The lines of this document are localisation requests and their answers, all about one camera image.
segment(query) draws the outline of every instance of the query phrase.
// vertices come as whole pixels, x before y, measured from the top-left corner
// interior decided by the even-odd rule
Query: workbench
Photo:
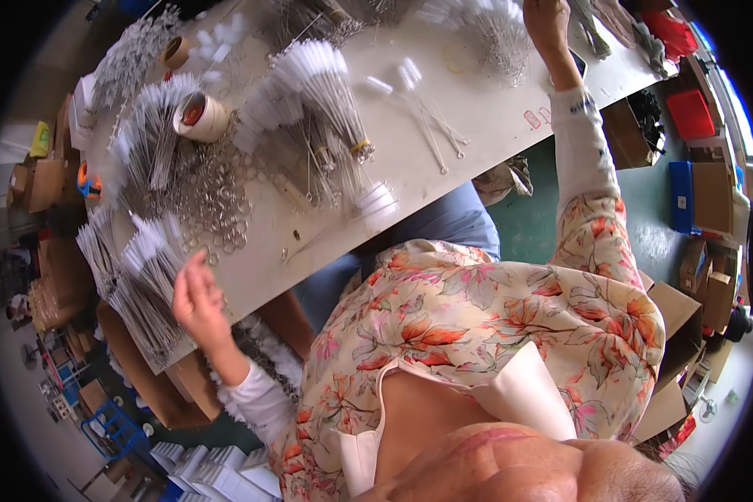
[[[184,35],[195,39],[199,29],[209,32],[231,13],[247,13],[248,0],[230,0],[216,5]],[[570,26],[569,43],[588,63],[586,87],[597,105],[611,105],[659,80],[650,70],[643,51],[625,49],[598,21],[597,29],[611,46],[605,61],[593,57],[579,26]],[[253,82],[268,71],[268,49],[251,30],[242,44],[243,79]],[[409,13],[399,27],[367,28],[352,37],[343,49],[350,81],[365,131],[376,146],[373,162],[365,168],[374,182],[385,182],[396,203],[363,218],[347,220],[340,212],[325,210],[298,214],[294,206],[269,182],[246,183],[253,214],[246,233],[247,245],[226,255],[218,250],[220,263],[215,276],[225,292],[228,316],[240,320],[359,246],[373,236],[410,216],[454,188],[469,182],[508,157],[552,134],[549,98],[552,84],[543,61],[533,49],[526,69],[527,81],[519,87],[502,87],[495,77],[479,69],[470,47],[455,34],[416,19]],[[441,155],[448,168],[441,168],[429,145],[422,122],[391,96],[379,95],[365,84],[365,76],[392,84],[404,92],[397,66],[410,56],[424,75],[426,89],[441,108],[446,122],[471,144],[462,146],[458,159],[447,137],[434,129]],[[202,72],[208,64],[191,58],[177,72]],[[161,80],[166,68],[157,65],[148,82]],[[668,67],[673,75],[674,66]],[[213,94],[213,86],[207,89]],[[245,102],[245,93],[220,95],[228,108]],[[110,177],[115,163],[107,146],[116,112],[102,117],[95,126],[86,158],[90,172]],[[535,182],[535,166],[530,166]],[[118,215],[115,235],[120,251],[133,231],[126,215]],[[211,245],[211,236],[203,242]]]

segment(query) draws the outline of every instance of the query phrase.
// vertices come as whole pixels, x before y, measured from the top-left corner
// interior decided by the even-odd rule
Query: woman
[[[382,252],[312,343],[297,406],[234,345],[203,256],[179,273],[173,313],[221,377],[226,409],[269,446],[285,499],[683,499],[668,468],[603,440],[629,439],[649,401],[663,319],[569,55],[569,8],[523,9],[556,90],[560,224],[547,266],[494,261],[493,226],[471,246],[466,229],[451,232],[460,243]]]

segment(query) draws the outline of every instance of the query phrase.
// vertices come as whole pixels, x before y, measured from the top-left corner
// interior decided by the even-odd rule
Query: blue pants
[[[389,246],[414,238],[478,247],[499,261],[499,232],[471,182],[452,190],[393,226]],[[304,315],[316,333],[337,306],[351,277],[362,267],[363,279],[374,271],[376,255],[347,253],[293,287]]]

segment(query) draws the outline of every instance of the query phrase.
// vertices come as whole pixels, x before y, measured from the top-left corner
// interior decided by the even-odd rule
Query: fan
[[[36,348],[28,344],[22,344],[21,356],[22,364],[25,365],[26,369],[31,370],[36,368]]]

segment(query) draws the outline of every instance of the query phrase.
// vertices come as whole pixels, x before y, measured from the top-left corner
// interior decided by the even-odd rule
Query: floral blouse
[[[379,427],[386,368],[469,389],[490,383],[530,341],[577,437],[630,436],[663,355],[663,318],[643,291],[630,250],[625,205],[608,172],[612,162],[604,160],[610,156],[602,119],[590,95],[576,91],[552,97],[556,144],[558,120],[589,130],[598,148],[589,142],[593,156],[578,163],[600,173],[594,188],[601,190],[580,188],[583,195],[563,202],[568,187],[561,186],[555,255],[547,265],[492,263],[479,249],[413,240],[378,256],[376,271],[344,294],[313,343],[297,409],[262,424],[285,499],[361,492],[347,486],[350,459],[342,449]],[[262,405],[248,383],[221,388],[218,396],[232,415],[251,421],[251,402]]]

